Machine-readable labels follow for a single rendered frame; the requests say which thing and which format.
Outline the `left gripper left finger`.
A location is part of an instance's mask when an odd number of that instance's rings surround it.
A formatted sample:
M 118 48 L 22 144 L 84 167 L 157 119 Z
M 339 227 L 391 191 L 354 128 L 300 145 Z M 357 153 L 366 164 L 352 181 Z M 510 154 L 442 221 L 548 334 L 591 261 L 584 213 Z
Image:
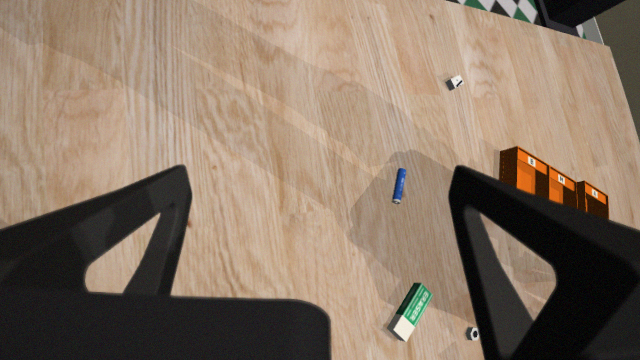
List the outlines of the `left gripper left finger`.
M 160 213 L 123 293 L 171 295 L 192 189 L 175 165 L 118 190 L 0 229 L 0 285 L 88 291 L 88 267 Z

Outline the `blue battery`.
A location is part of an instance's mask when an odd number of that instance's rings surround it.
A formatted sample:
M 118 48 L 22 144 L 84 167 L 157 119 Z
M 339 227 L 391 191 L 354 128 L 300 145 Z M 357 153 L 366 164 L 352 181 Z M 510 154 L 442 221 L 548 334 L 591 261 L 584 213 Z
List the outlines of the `blue battery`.
M 399 168 L 397 172 L 392 203 L 400 204 L 401 202 L 405 176 L 406 176 L 406 170 L 403 168 Z

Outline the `orange open bin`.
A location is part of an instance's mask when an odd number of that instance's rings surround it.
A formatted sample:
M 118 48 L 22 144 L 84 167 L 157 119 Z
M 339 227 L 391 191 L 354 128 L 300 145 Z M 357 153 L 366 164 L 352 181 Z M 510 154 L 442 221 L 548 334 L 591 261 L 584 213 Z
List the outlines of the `orange open bin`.
M 499 180 L 547 199 L 551 191 L 553 201 L 609 219 L 607 194 L 587 181 L 576 182 L 519 146 L 500 151 Z

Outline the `white pencil sharpener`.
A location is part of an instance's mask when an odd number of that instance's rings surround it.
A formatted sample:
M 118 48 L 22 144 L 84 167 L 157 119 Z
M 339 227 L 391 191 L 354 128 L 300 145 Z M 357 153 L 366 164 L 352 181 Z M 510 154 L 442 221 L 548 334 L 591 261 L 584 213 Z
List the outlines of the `white pencil sharpener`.
M 460 75 L 446 81 L 445 83 L 450 91 L 464 84 Z

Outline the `green and white eraser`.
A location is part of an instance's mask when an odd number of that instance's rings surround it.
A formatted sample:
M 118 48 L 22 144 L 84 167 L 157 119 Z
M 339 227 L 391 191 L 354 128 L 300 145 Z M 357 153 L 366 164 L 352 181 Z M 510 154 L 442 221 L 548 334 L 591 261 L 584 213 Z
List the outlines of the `green and white eraser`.
M 407 342 L 432 297 L 422 283 L 414 283 L 387 329 L 398 340 Z

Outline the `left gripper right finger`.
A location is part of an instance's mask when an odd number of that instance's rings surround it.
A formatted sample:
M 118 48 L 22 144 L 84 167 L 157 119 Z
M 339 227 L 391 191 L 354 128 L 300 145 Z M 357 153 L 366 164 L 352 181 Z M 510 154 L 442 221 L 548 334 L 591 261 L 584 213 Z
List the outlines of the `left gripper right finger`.
M 640 350 L 640 230 L 457 165 L 448 200 L 484 360 L 582 360 Z M 547 263 L 533 321 L 481 214 Z

